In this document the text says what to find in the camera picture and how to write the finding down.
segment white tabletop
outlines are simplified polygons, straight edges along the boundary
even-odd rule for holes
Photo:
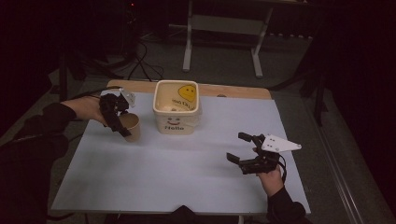
[[[129,110],[141,120],[140,139],[128,143],[90,121],[51,209],[170,213],[184,204],[206,215],[266,212],[259,178],[242,175],[226,153],[241,160],[257,156],[253,143],[238,139],[239,132],[286,138],[275,101],[201,96],[203,115],[195,132],[167,135],[157,131],[153,94],[135,95],[136,106]],[[294,158],[290,152],[282,155],[288,169],[286,188],[310,213]]]

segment hand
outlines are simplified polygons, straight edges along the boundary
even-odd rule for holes
[[[268,197],[273,196],[284,187],[279,165],[275,170],[268,172],[268,174],[259,173],[257,176],[262,182],[262,187],[264,188]]]
[[[61,104],[73,109],[76,112],[77,119],[94,119],[107,125],[105,118],[100,112],[99,101],[99,97],[84,96],[74,100],[63,101]]]

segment white container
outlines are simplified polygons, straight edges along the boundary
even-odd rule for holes
[[[160,133],[191,134],[202,114],[198,84],[161,80],[154,93],[153,110]]]

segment gray floor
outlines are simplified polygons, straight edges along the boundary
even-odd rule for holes
[[[178,33],[167,43],[143,41],[147,46],[145,62],[163,68],[166,79],[188,79],[199,83],[233,86],[267,87],[291,77],[301,60],[309,39],[269,36],[266,37],[260,53],[264,78],[254,76],[250,52],[245,46],[229,48],[216,46],[216,40],[207,44],[202,39],[192,48],[191,70],[182,72],[184,46],[180,45]],[[133,65],[115,71],[128,77]],[[156,79],[155,73],[145,65],[148,74]],[[51,78],[56,84],[57,71]],[[145,79],[140,68],[132,78]],[[69,96],[82,91],[95,90],[106,86],[109,78],[90,74],[85,81],[69,78]],[[276,100],[286,134],[293,142],[303,145],[302,150],[293,152],[303,181],[304,190],[312,214],[308,218],[314,223],[396,223],[384,199],[368,171],[359,149],[347,125],[332,100],[332,93],[325,91],[327,112],[322,113],[323,127],[319,127],[313,117],[314,98],[300,97],[298,90],[302,83],[293,84],[281,91],[272,91]],[[45,105],[58,101],[58,95],[45,94],[17,123],[4,135],[1,143],[10,138],[26,118],[39,113]],[[66,135],[73,138],[84,132],[86,122],[73,122]],[[49,206],[67,170],[69,162],[78,146],[79,139],[72,141],[67,155],[55,162],[52,172]],[[103,223],[105,214],[88,214],[90,223]],[[56,223],[84,223],[83,214]]]

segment yellow smiley face sticker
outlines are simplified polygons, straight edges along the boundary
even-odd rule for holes
[[[196,91],[195,87],[193,87],[191,85],[182,86],[180,89],[178,89],[178,94],[181,97],[183,97],[183,99],[193,102],[195,100],[195,96],[196,96],[195,91]]]

